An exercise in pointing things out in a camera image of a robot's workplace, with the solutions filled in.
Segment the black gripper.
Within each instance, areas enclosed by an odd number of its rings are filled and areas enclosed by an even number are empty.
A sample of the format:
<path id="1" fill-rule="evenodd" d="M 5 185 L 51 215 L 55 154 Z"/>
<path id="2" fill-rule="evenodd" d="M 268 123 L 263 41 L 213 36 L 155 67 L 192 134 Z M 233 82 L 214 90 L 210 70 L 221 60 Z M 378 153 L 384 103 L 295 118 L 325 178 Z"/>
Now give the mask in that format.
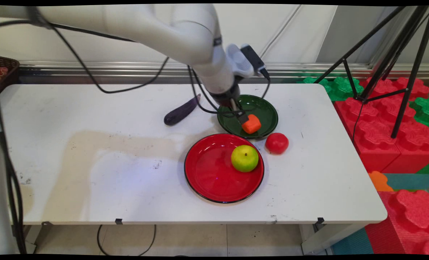
<path id="1" fill-rule="evenodd" d="M 220 94 L 213 94 L 213 99 L 216 103 L 223 107 L 230 107 L 232 116 L 236 117 L 241 125 L 246 123 L 249 118 L 247 112 L 242 108 L 238 98 L 240 97 L 240 88 L 238 84 L 233 84 L 230 89 Z"/>

